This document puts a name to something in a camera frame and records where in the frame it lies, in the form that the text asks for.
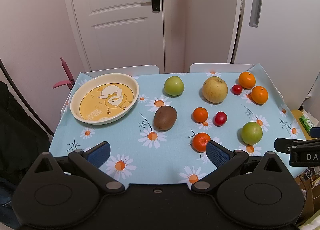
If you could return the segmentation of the cream duck plate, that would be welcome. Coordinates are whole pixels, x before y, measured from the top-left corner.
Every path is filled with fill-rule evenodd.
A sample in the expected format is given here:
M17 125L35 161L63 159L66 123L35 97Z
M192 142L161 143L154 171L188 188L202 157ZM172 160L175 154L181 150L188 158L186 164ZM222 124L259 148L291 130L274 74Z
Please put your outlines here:
M73 94L69 107L78 121L104 125L125 116L138 96L139 85L133 77L109 73L80 86Z

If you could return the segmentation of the green apple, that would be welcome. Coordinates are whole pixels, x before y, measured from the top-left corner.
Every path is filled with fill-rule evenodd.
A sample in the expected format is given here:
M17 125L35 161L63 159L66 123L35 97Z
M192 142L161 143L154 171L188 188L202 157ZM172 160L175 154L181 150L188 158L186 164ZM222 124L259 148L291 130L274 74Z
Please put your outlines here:
M170 96L179 96L184 91L184 83L178 76L169 77L164 83L164 91Z
M241 129L241 138L247 145L257 144L263 137L263 130L256 122L248 122Z

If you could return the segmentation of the yellow pear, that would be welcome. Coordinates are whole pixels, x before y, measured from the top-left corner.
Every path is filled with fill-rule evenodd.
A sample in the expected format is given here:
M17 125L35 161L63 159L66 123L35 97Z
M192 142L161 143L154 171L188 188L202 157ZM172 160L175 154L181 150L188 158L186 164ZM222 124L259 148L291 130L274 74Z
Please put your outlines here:
M228 93L228 86L219 77L206 79L202 86L202 95L210 103L219 104L225 100Z

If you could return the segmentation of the green package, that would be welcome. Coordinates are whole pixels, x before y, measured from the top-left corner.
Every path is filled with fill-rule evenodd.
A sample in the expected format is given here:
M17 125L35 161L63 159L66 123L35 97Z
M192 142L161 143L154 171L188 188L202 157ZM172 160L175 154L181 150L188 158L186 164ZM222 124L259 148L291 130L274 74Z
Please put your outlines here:
M306 132L310 134L310 130L315 126L312 120L308 116L302 115L300 116L299 121L306 130Z

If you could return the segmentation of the white chair back right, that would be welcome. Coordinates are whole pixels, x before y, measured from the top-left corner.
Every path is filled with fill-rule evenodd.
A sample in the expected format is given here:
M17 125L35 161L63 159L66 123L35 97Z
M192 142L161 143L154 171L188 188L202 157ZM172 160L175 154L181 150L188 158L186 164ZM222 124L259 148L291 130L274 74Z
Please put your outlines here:
M194 63L191 64L189 72L245 72L253 66L252 64Z

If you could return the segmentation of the red cherry tomato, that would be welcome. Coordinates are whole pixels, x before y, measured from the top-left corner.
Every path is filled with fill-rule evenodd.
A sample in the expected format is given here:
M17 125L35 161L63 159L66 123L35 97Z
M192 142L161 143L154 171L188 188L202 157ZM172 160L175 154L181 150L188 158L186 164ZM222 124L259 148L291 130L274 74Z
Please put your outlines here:
M232 93L235 94L235 95L240 95L243 91L243 88L241 85L239 84L235 84L232 86Z
M214 124L218 127L223 126L227 121L227 115L220 111L214 116Z

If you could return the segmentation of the blue daisy tablecloth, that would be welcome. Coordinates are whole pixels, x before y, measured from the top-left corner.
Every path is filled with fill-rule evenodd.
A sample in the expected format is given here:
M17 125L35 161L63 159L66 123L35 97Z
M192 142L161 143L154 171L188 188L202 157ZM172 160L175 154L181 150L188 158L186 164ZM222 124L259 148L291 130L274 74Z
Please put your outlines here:
M263 105L252 102L249 91L239 96L229 92L218 105L208 103L201 94L207 73L180 74L184 92L178 97L169 97L163 92L167 74L139 76L137 102L113 123L81 123L65 108L49 150L54 156L67 156L75 149L88 150L107 141L111 153L101 170L122 184L192 184L215 169L206 154L191 147L195 134L205 132L227 149L240 149L250 156L271 151L277 138L303 139L298 122L263 67L256 65L251 73L256 84L268 91L268 100ZM160 131L153 126L153 118L164 105L176 109L177 119L171 129ZM208 119L203 123L193 120L193 111L198 107L208 111ZM227 121L218 127L214 116L220 111L227 115ZM248 122L258 123L263 130L257 144L247 145L241 138L241 129Z

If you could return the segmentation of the small tangerine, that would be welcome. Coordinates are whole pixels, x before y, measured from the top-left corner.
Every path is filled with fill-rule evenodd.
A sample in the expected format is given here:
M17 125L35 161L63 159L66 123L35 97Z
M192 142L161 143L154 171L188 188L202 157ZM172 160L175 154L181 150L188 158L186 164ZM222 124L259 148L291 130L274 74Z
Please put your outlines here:
M208 119L208 111L203 107L198 107L193 111L193 120L197 123L203 123Z
M211 140L210 136L205 133L201 132L194 136L192 141L192 147L199 153L203 153L206 151L207 143Z

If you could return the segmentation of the white chair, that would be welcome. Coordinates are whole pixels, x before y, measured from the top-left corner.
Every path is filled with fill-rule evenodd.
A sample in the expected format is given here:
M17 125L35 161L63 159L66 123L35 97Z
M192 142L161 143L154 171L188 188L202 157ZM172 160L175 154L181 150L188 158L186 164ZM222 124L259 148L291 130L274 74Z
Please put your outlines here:
M109 73L122 73L131 77L138 77L142 75L157 75L159 74L159 67L157 65L140 65L140 66L129 66L119 67L112 69L104 69L98 71L86 72L85 74L89 77L95 78L101 75Z
M191 64L189 72L245 72L253 66L252 64L194 63Z

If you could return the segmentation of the brown kiwi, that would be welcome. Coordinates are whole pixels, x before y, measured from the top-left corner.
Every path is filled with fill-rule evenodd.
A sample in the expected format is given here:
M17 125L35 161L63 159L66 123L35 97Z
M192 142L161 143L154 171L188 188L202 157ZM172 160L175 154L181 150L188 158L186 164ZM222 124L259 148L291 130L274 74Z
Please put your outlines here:
M173 127L177 119L177 111L171 106L161 106L153 118L153 126L160 131L167 131Z

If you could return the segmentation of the white chair back left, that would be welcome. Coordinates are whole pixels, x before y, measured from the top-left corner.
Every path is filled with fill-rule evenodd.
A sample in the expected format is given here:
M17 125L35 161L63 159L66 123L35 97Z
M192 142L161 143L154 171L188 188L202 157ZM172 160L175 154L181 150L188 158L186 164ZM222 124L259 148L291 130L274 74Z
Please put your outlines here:
M101 75L109 73L122 73L131 77L138 77L142 75L157 75L159 74L159 67L157 65L140 65L140 66L129 66L119 67L112 69L104 69L98 71L86 72L85 74L89 77L95 78Z

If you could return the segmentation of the orange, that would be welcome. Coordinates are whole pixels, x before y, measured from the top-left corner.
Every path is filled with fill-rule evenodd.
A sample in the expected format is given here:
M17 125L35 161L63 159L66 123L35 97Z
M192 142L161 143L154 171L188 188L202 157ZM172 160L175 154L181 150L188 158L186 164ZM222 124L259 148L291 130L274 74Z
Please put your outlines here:
M255 86L256 79L255 79L255 76L252 73L250 73L250 72L242 72L239 75L238 82L244 89L249 90L249 89L252 89Z
M251 98L255 103L263 105L268 100L268 91L263 86L255 86L251 91Z

